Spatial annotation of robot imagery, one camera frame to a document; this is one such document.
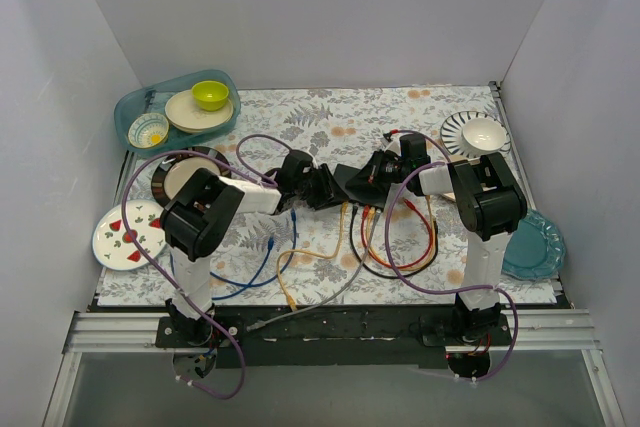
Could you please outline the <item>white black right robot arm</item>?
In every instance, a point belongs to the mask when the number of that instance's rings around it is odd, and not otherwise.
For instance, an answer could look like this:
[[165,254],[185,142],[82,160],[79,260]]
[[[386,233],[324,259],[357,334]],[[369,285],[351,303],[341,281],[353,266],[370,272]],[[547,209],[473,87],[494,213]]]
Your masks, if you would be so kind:
[[450,331],[464,344],[475,344],[499,324],[501,275],[506,247],[526,216],[527,201],[499,152],[473,160],[433,162],[431,139],[419,132],[393,130],[384,150],[346,177],[351,193],[385,198],[391,186],[427,197],[452,192],[460,220],[468,231],[467,260]]

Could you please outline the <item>black network switch box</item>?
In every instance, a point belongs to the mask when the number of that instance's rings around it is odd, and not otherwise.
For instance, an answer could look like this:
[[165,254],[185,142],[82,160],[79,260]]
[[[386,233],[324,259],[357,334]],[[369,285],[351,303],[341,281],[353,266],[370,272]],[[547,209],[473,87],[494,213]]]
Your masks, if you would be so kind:
[[334,178],[339,187],[346,193],[349,201],[360,205],[383,209],[386,205],[388,191],[375,183],[369,183],[360,170],[344,164],[337,164]]

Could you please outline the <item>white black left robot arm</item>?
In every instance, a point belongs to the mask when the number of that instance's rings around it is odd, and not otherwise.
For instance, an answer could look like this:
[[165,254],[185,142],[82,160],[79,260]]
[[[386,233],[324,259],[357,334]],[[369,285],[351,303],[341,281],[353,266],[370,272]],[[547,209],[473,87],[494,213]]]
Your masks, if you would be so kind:
[[212,337],[213,324],[204,316],[213,307],[210,258],[235,216],[276,214],[296,200],[322,210],[347,202],[348,195],[326,164],[316,166],[309,154],[293,150],[268,184],[224,177],[200,166],[164,206],[160,227],[178,284],[166,306],[172,327],[188,345],[200,347]]

